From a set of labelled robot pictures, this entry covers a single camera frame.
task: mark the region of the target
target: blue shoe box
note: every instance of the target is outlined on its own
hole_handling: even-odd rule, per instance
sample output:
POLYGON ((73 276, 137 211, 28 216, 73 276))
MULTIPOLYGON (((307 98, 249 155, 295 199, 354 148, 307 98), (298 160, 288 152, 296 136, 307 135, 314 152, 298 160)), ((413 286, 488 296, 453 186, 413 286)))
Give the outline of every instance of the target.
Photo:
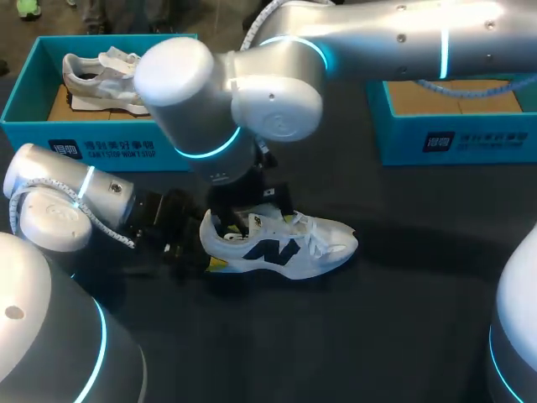
POLYGON ((177 154, 153 120, 47 122, 63 82, 65 54, 95 58, 115 46, 141 56, 158 42, 175 36, 196 37, 189 34, 37 38, 0 120, 13 148, 33 143, 110 172, 189 170, 186 160, 177 154))
POLYGON ((535 83, 514 93, 521 113, 397 115, 387 82, 371 81, 366 88, 383 165, 537 162, 535 83))

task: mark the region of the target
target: shoe insole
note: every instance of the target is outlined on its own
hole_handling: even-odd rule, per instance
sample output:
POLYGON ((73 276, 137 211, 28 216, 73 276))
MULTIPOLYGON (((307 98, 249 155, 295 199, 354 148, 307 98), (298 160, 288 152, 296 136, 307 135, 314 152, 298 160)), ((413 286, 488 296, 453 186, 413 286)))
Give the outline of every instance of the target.
POLYGON ((81 78, 82 80, 91 80, 97 76, 98 74, 84 73, 84 74, 80 74, 78 78, 81 78))

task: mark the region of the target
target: screw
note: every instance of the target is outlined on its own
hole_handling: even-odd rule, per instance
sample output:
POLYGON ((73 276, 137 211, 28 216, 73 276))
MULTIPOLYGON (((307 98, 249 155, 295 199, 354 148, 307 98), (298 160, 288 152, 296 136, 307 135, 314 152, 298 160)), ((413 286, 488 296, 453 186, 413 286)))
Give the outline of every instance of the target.
POLYGON ((112 183, 110 185, 110 190, 114 193, 121 193, 122 187, 118 183, 112 183))

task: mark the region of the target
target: shoe tongue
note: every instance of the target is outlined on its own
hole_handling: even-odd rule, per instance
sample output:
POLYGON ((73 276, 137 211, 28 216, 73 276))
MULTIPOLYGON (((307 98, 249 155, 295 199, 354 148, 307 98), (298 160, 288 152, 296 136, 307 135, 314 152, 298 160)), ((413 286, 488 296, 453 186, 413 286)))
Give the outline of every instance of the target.
POLYGON ((263 225, 266 224, 267 219, 265 217, 261 218, 261 216, 258 216, 257 214, 248 214, 248 236, 251 238, 252 236, 256 235, 259 231, 261 231, 263 225))
POLYGON ((99 54, 99 63, 101 63, 101 65, 108 69, 119 71, 125 76, 131 76, 134 74, 136 71, 135 64, 127 63, 126 61, 118 59, 117 57, 111 57, 108 53, 109 51, 107 53, 99 54))

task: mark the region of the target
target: shoe sole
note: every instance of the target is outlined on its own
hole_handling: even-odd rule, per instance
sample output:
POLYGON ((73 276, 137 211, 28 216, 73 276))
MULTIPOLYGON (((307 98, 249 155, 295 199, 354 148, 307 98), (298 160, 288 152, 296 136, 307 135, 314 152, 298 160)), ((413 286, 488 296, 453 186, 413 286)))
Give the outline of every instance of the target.
POLYGON ((321 271, 312 273, 312 272, 300 272, 299 270, 293 270, 292 268, 280 266, 278 264, 271 264, 260 260, 222 260, 219 258, 214 258, 217 260, 217 266, 209 268, 207 271, 212 273, 226 273, 226 274, 242 274, 254 270, 272 270, 276 273, 281 274, 283 277, 287 277, 290 280, 307 280, 319 275, 324 275, 330 271, 337 269, 338 267, 343 266, 354 253, 347 256, 345 259, 339 260, 337 263, 329 264, 323 268, 321 271))
POLYGON ((134 116, 149 115, 146 107, 132 105, 116 99, 101 99, 91 97, 72 96, 70 107, 73 111, 114 111, 122 110, 134 116))

